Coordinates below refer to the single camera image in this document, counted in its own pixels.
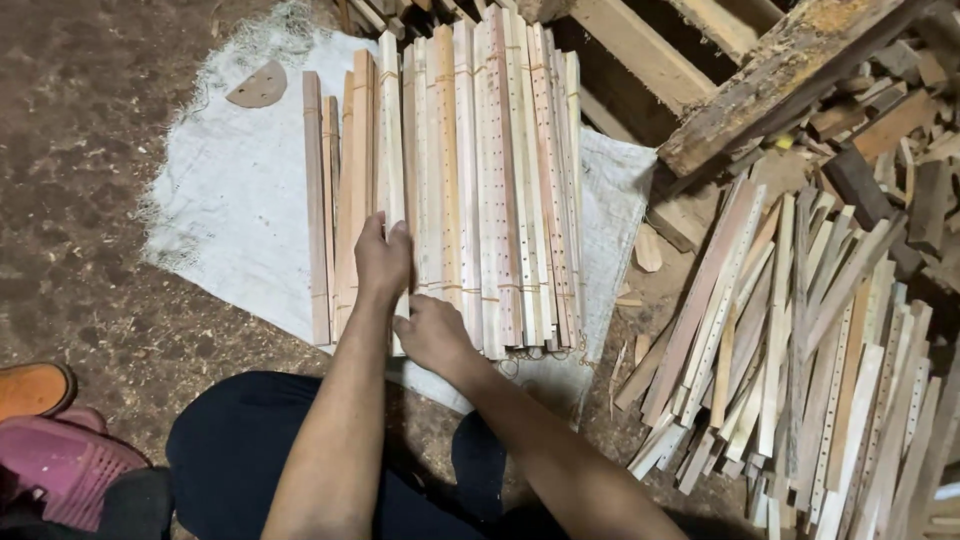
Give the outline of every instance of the black pants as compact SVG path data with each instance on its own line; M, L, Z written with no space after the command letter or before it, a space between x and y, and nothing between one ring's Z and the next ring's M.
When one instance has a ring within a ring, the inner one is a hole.
M249 372L218 382L186 408L174 423L166 452L178 520L187 530L201 540L259 537L280 472L320 383L309 377ZM382 471L375 538L483 537L403 481L406 475L386 466ZM494 534L563 534L542 510L511 514Z

